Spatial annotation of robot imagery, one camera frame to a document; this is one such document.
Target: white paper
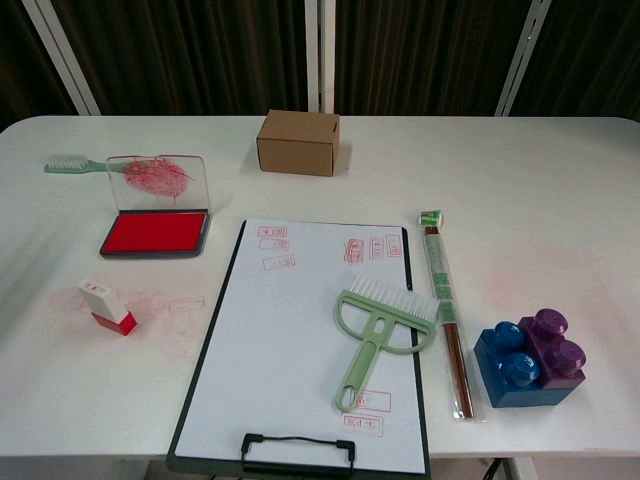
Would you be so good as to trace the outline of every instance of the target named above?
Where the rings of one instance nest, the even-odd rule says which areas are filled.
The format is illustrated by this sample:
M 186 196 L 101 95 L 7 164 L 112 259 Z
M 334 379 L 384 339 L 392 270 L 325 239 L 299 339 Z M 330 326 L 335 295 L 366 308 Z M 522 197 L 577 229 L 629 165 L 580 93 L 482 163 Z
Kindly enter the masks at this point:
M 412 355 L 381 352 L 364 408 L 335 406 L 359 346 L 335 321 L 337 296 L 358 273 L 406 288 L 398 241 L 400 227 L 248 220 L 176 455 L 239 460 L 246 433 L 297 435 L 353 440 L 357 469 L 424 473 Z M 410 345 L 409 330 L 392 342 Z M 347 466 L 344 450 L 297 442 L 247 459 Z

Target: red ink pad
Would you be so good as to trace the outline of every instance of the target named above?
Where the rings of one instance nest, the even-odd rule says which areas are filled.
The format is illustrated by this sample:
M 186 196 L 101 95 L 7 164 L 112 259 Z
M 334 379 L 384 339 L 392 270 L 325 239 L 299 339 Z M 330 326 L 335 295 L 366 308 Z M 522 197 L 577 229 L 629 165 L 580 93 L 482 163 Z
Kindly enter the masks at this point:
M 206 210 L 120 211 L 102 256 L 196 256 L 209 224 Z

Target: red stamp impression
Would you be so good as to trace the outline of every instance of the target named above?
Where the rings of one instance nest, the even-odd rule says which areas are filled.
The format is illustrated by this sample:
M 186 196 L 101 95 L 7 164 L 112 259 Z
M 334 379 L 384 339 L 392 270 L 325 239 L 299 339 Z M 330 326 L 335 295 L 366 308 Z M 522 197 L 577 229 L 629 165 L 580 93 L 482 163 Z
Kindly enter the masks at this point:
M 352 415 L 342 414 L 342 431 L 357 433 L 359 435 L 369 435 L 372 437 L 382 436 L 382 417 L 373 415 Z
M 390 257 L 402 256 L 402 240 L 400 235 L 387 235 L 387 252 Z
M 296 264 L 296 259 L 293 255 L 280 255 L 279 257 L 265 258 L 262 260 L 262 265 L 265 270 L 275 270 L 277 268 L 293 267 Z
M 286 237 L 287 227 L 258 227 L 259 237 Z
M 355 408 L 389 413 L 391 412 L 391 394 L 376 392 L 375 390 L 363 390 L 358 400 L 356 400 Z
M 263 250 L 289 250 L 289 240 L 284 238 L 261 238 L 258 248 Z
M 371 237 L 369 239 L 369 259 L 380 260 L 384 257 L 384 238 Z
M 364 240 L 350 238 L 344 251 L 344 261 L 349 265 L 362 263 L 364 258 Z

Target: red ink smudge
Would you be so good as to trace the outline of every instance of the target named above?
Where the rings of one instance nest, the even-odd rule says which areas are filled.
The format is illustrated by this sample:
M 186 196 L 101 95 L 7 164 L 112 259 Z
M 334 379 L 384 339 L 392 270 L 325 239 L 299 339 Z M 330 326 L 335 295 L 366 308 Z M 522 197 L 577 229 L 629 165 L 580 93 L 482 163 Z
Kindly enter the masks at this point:
M 166 158 L 135 160 L 122 171 L 127 183 L 143 192 L 175 199 L 187 190 L 189 176 Z

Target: brush bristles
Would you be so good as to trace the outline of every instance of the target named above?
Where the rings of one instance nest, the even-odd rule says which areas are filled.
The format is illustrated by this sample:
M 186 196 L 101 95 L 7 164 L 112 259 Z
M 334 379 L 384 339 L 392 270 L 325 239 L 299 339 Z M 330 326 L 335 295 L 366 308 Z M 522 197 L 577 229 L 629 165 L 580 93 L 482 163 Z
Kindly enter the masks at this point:
M 47 166 L 66 170 L 81 170 L 89 164 L 89 159 L 81 155 L 54 155 L 49 157 Z
M 388 305 L 402 312 L 427 321 L 433 321 L 438 311 L 438 300 L 394 287 L 366 275 L 358 275 L 350 290 L 378 303 Z

